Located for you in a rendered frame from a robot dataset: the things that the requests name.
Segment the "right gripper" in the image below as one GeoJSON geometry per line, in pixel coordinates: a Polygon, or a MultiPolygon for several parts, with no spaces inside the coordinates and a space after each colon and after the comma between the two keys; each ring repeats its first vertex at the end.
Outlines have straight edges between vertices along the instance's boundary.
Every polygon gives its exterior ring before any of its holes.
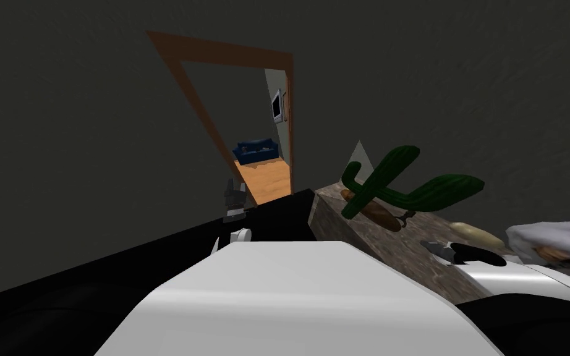
{"type": "Polygon", "coordinates": [[[436,261],[442,264],[455,264],[456,253],[449,245],[424,240],[421,240],[420,244],[435,257],[436,261]]]}

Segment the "brown marble table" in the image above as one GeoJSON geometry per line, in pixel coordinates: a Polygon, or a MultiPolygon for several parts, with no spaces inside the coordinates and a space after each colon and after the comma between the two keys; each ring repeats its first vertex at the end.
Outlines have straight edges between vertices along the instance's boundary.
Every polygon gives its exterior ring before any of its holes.
{"type": "Polygon", "coordinates": [[[318,240],[341,240],[386,263],[390,268],[458,304],[498,294],[535,294],[570,300],[570,276],[543,266],[524,265],[510,249],[489,250],[506,260],[505,266],[479,261],[462,266],[435,260],[420,241],[467,243],[449,222],[431,213],[418,213],[398,232],[388,231],[363,215],[344,219],[343,184],[315,191],[308,224],[318,240]]]}

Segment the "white framed wall screen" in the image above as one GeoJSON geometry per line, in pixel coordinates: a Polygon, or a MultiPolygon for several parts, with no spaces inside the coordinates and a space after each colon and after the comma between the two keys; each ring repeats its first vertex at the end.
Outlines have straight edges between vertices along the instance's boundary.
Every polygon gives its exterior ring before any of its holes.
{"type": "Polygon", "coordinates": [[[284,121],[284,104],[283,104],[283,93],[279,88],[271,100],[271,115],[273,115],[273,121],[275,124],[284,121]]]}

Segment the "brown oval loaf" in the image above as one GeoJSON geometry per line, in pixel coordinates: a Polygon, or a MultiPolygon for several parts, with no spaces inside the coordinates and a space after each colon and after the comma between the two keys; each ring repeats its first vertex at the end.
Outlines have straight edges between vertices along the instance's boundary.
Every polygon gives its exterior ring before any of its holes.
{"type": "Polygon", "coordinates": [[[394,217],[384,206],[372,200],[368,202],[359,212],[372,223],[391,232],[398,232],[402,226],[398,219],[394,217]]]}

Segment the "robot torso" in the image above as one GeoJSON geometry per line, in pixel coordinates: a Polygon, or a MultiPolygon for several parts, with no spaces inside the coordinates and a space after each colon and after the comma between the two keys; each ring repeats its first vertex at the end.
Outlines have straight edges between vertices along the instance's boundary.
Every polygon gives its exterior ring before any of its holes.
{"type": "Polygon", "coordinates": [[[235,242],[151,291],[95,356],[503,356],[458,307],[340,241],[235,242]]]}

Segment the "pale beige bread loaf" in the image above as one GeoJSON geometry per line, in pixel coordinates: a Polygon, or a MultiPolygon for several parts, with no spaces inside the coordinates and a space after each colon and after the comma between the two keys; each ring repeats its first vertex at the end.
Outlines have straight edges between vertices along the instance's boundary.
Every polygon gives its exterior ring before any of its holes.
{"type": "Polygon", "coordinates": [[[493,234],[464,222],[452,222],[449,228],[471,245],[489,250],[504,250],[505,244],[493,234]]]}

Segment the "pale grey bowl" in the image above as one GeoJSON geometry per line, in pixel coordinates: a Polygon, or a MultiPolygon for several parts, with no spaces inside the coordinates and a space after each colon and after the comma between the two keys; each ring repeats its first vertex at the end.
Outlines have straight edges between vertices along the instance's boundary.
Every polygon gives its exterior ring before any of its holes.
{"type": "Polygon", "coordinates": [[[549,246],[570,256],[570,221],[516,225],[507,228],[505,233],[509,247],[525,264],[558,266],[570,263],[570,260],[566,260],[558,264],[549,264],[534,251],[535,247],[549,246]]]}

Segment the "blue sofa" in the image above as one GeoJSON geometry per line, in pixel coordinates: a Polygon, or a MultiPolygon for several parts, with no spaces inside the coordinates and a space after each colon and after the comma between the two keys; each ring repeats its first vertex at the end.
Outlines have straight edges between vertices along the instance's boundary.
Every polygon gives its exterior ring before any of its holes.
{"type": "Polygon", "coordinates": [[[278,144],[271,138],[239,142],[232,153],[241,166],[279,158],[278,144]]]}

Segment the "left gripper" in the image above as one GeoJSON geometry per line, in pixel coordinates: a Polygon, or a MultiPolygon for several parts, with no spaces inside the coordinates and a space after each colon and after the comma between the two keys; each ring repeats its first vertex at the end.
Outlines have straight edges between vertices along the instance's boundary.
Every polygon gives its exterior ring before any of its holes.
{"type": "Polygon", "coordinates": [[[246,218],[245,203],[247,201],[247,185],[242,182],[238,190],[235,190],[234,178],[228,179],[224,191],[224,204],[226,215],[224,220],[241,220],[246,218]]]}

